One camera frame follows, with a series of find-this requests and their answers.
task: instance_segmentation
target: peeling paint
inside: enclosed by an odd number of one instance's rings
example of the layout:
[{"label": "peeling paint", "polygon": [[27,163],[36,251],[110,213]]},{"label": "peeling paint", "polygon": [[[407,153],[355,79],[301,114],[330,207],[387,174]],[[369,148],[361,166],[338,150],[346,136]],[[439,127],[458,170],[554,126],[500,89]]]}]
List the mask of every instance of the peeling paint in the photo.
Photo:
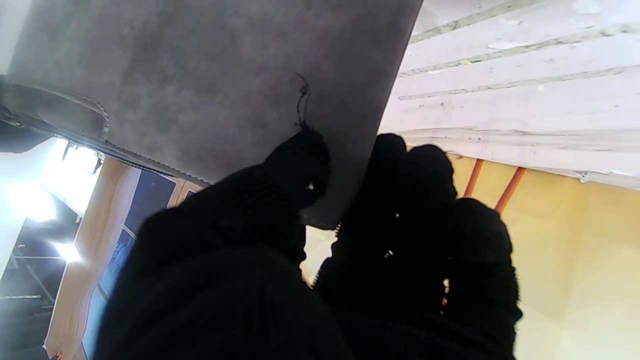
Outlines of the peeling paint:
[{"label": "peeling paint", "polygon": [[460,89],[454,89],[454,90],[437,91],[437,92],[430,92],[426,94],[407,95],[407,96],[400,96],[398,97],[398,99],[399,100],[415,100],[415,99],[425,99],[428,97],[437,97],[437,96],[443,96],[443,95],[469,94],[472,92],[516,88],[519,86],[542,85],[547,83],[557,83],[560,81],[571,81],[571,80],[578,80],[578,79],[600,78],[602,76],[628,74],[633,72],[640,72],[640,65],[614,67],[614,68],[605,69],[605,70],[575,72],[573,74],[547,76],[545,78],[526,79],[526,80],[512,81],[509,83],[500,83],[500,84],[494,84],[494,85],[481,85],[481,86],[474,86],[471,88],[460,88]]},{"label": "peeling paint", "polygon": [[[638,128],[522,131],[464,126],[413,129],[400,131],[398,134],[411,143],[485,142],[494,145],[526,146],[530,149],[544,147],[593,152],[640,152]],[[610,170],[610,174],[624,175],[620,170]]]},{"label": "peeling paint", "polygon": [[530,42],[494,42],[493,44],[487,45],[489,49],[498,49],[498,50],[508,50],[513,49],[518,46],[527,46],[531,45]]},{"label": "peeling paint", "polygon": [[522,24],[522,20],[507,20],[505,18],[502,18],[500,20],[498,20],[501,24],[504,25],[512,25],[512,26],[517,26]]},{"label": "peeling paint", "polygon": [[448,33],[450,31],[454,31],[460,28],[464,28],[465,26],[477,24],[478,22],[494,18],[496,16],[504,15],[506,13],[513,12],[515,10],[519,10],[522,8],[526,8],[533,4],[542,3],[546,0],[510,0],[506,1],[502,4],[496,5],[493,8],[489,8],[485,11],[481,11],[478,13],[471,14],[469,16],[465,16],[461,19],[448,22],[447,24],[437,26],[433,29],[429,29],[422,33],[411,36],[409,39],[409,44],[414,44],[416,42],[420,42],[423,40],[427,40],[429,38],[435,37],[437,35],[442,35],[444,33]]},{"label": "peeling paint", "polygon": [[439,63],[427,67],[421,67],[417,69],[407,70],[400,72],[398,78],[406,78],[408,76],[420,75],[429,71],[442,70],[450,67],[457,67],[460,65],[470,65],[472,63],[479,63],[482,61],[495,60],[499,58],[505,58],[508,56],[531,53],[533,51],[539,51],[549,47],[579,44],[581,42],[596,40],[604,37],[612,37],[620,34],[640,34],[640,22],[632,22],[629,24],[621,24],[615,26],[609,26],[602,29],[584,31],[582,33],[572,34],[565,37],[554,38],[551,40],[536,42],[534,44],[523,45],[514,47],[512,49],[495,51],[493,53],[482,54],[474,56],[472,58],[447,61],[445,63]]},{"label": "peeling paint", "polygon": [[602,8],[595,0],[575,0],[573,8],[578,15],[595,15],[602,12]]}]

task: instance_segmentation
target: bright light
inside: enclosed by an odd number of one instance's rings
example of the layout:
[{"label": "bright light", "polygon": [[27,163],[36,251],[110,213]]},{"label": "bright light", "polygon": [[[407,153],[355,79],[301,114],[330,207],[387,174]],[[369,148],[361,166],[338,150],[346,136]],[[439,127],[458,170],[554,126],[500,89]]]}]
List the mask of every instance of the bright light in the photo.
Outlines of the bright light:
[{"label": "bright light", "polygon": [[67,263],[73,263],[74,261],[82,260],[82,257],[76,250],[76,246],[73,243],[53,243],[53,246],[56,248],[60,256],[64,260],[67,260]]},{"label": "bright light", "polygon": [[56,218],[56,206],[39,184],[11,184],[8,186],[9,201],[22,217],[34,221],[49,221]]}]

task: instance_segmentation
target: orange pipe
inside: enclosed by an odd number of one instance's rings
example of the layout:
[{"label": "orange pipe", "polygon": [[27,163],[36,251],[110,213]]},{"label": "orange pipe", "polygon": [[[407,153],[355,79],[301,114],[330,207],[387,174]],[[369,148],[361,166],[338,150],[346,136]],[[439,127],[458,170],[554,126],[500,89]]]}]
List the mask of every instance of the orange pipe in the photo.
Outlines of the orange pipe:
[{"label": "orange pipe", "polygon": [[476,188],[476,183],[478,181],[478,177],[480,176],[480,170],[482,170],[482,164],[484,160],[476,159],[476,164],[474,165],[473,171],[471,171],[471,176],[469,177],[469,182],[467,183],[467,189],[465,190],[465,196],[469,197],[474,193],[474,188]]},{"label": "orange pipe", "polygon": [[498,211],[499,213],[502,213],[504,208],[509,203],[509,200],[511,200],[511,196],[513,195],[513,192],[515,192],[516,187],[518,186],[518,184],[520,184],[520,180],[522,179],[522,176],[524,176],[524,172],[526,170],[527,169],[524,167],[518,167],[516,169],[516,172],[513,173],[513,176],[511,177],[509,184],[504,189],[504,192],[502,193],[500,200],[498,200],[498,203],[495,205],[496,211]]}]

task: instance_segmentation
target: metal bar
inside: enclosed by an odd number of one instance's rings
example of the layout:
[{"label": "metal bar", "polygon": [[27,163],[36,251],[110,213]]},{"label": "metal bar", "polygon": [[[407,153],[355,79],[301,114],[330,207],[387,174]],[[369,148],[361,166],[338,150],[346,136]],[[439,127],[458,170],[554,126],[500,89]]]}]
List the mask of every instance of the metal bar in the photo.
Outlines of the metal bar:
[{"label": "metal bar", "polygon": [[0,296],[0,300],[6,299],[39,299],[40,295],[10,295],[10,296]]},{"label": "metal bar", "polygon": [[15,259],[62,259],[61,256],[14,256]]},{"label": "metal bar", "polygon": [[[18,256],[22,256],[22,254],[20,253],[20,250],[18,250],[17,248],[14,248],[13,251],[17,253]],[[42,284],[42,281],[38,279],[38,276],[36,275],[36,273],[33,272],[33,269],[29,266],[29,264],[27,264],[27,261],[25,259],[16,259],[13,254],[11,254],[11,257],[14,260],[16,260],[16,262],[19,264],[21,268],[24,268],[25,270],[27,270],[27,272],[33,277],[36,284],[40,288],[40,291],[42,291],[42,293],[44,294],[45,298],[47,298],[47,300],[50,301],[51,304],[55,304],[56,301],[53,299],[51,294],[47,291],[47,288],[44,287],[44,285]]]}]

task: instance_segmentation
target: white ceiling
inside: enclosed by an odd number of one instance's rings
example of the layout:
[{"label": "white ceiling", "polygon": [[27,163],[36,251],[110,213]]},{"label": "white ceiling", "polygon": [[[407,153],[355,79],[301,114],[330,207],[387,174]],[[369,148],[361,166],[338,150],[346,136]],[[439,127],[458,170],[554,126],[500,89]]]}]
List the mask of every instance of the white ceiling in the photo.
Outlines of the white ceiling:
[{"label": "white ceiling", "polygon": [[640,188],[640,1],[425,0],[380,132]]}]

